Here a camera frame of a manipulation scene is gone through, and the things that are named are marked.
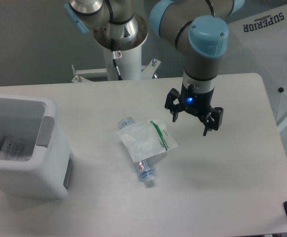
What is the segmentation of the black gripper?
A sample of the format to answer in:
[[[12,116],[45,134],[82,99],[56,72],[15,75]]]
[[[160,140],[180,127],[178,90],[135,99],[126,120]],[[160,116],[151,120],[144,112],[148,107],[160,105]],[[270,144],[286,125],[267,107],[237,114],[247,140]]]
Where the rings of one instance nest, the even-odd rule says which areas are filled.
[[[215,88],[215,79],[200,81],[183,78],[181,93],[172,88],[167,94],[165,109],[170,111],[172,122],[176,122],[179,113],[185,111],[196,116],[205,126],[203,136],[208,131],[218,131],[222,124],[224,109],[211,107],[211,100]]]

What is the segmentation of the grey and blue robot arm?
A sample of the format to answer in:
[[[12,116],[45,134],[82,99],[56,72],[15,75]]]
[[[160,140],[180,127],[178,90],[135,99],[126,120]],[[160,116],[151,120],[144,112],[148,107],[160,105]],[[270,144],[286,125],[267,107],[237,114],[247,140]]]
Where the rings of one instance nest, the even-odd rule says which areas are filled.
[[[131,0],[70,0],[64,8],[81,33],[92,32],[102,47],[109,80],[142,76],[140,50],[152,29],[186,58],[181,90],[171,89],[165,108],[173,120],[180,112],[197,117],[205,131],[218,130],[223,108],[212,107],[216,77],[227,49],[224,21],[243,6],[242,0],[160,0],[145,21]]]

